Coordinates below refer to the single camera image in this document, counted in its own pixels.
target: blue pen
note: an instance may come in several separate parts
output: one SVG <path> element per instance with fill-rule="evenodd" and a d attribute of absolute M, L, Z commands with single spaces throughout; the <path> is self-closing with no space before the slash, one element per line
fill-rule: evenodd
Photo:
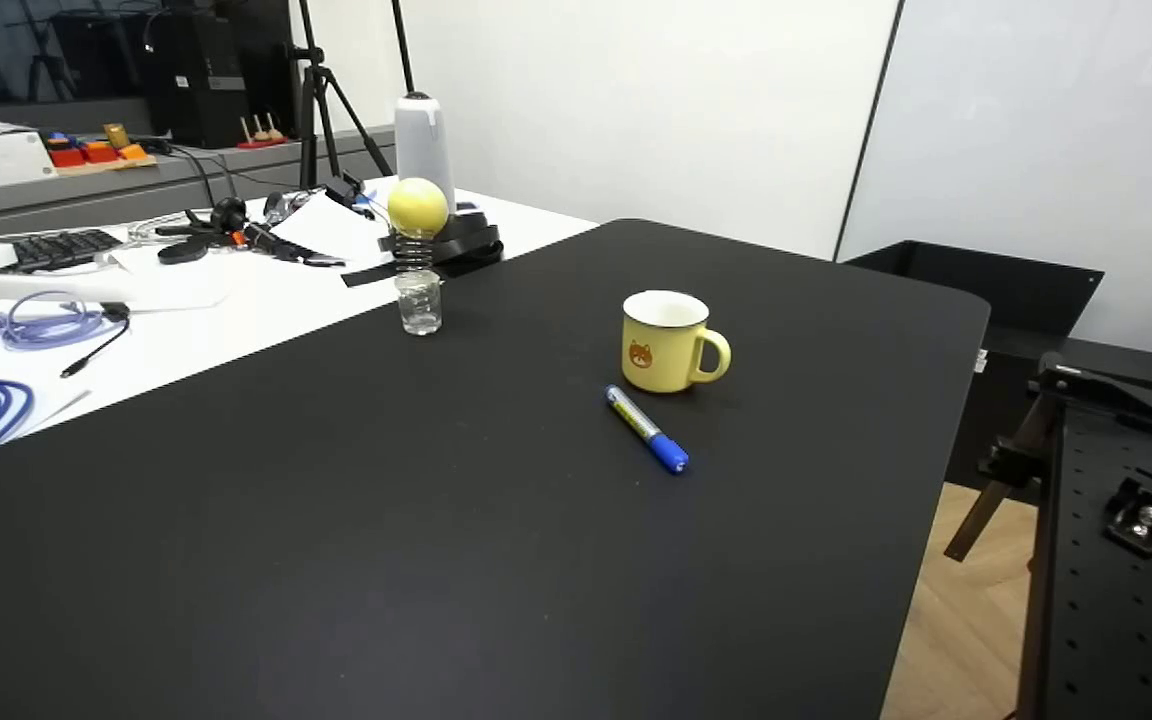
<path fill-rule="evenodd" d="M 614 385 L 609 385 L 609 402 L 671 477 L 686 466 L 686 450 L 663 434 Z"/>

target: white table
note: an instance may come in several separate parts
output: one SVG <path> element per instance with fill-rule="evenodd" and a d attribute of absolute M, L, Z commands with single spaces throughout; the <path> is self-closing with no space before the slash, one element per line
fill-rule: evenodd
<path fill-rule="evenodd" d="M 455 195 L 484 208 L 484 216 L 500 226 L 505 258 L 590 226 L 574 216 L 555 216 L 479 193 Z M 61 367 L 80 358 L 98 338 L 55 352 L 0 349 L 0 376 L 24 379 L 35 393 L 35 410 L 10 434 L 98 410 L 395 301 L 393 281 L 344 289 L 339 267 L 298 267 L 257 251 L 208 251 L 199 263 L 151 272 L 163 272 L 161 281 L 180 289 L 182 309 L 133 310 L 133 332 L 108 343 L 80 376 L 61 379 Z"/>

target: mug handle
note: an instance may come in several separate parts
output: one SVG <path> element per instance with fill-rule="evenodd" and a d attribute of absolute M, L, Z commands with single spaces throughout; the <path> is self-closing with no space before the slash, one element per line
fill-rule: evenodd
<path fill-rule="evenodd" d="M 717 367 L 699 367 L 703 352 L 697 349 L 692 385 L 711 385 L 711 379 L 728 376 L 728 367 L 731 367 L 731 343 L 728 343 L 728 336 L 720 336 L 720 332 L 711 332 L 711 328 L 699 328 L 699 332 L 697 332 L 697 343 L 711 343 L 717 354 L 720 354 L 720 362 L 717 362 Z"/>

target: floor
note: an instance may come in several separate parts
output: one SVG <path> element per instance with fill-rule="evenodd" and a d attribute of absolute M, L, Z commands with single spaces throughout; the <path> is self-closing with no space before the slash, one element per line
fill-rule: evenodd
<path fill-rule="evenodd" d="M 944 555 L 970 488 L 944 484 L 884 720 L 1003 720 L 1016 706 L 1033 504 L 1003 504 L 965 565 Z"/>

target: yellow ball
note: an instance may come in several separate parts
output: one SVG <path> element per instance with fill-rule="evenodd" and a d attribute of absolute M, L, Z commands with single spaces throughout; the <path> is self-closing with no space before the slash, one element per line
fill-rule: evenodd
<path fill-rule="evenodd" d="M 424 176 L 405 176 L 388 193 L 388 222 L 406 241 L 433 241 L 449 222 L 449 195 Z"/>

